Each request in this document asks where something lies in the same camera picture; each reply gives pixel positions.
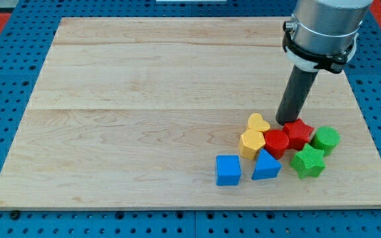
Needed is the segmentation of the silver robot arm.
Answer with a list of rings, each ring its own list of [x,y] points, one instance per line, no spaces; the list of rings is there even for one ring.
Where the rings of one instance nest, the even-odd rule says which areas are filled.
[[[319,55],[346,51],[372,0],[298,0],[284,31],[295,45]]]

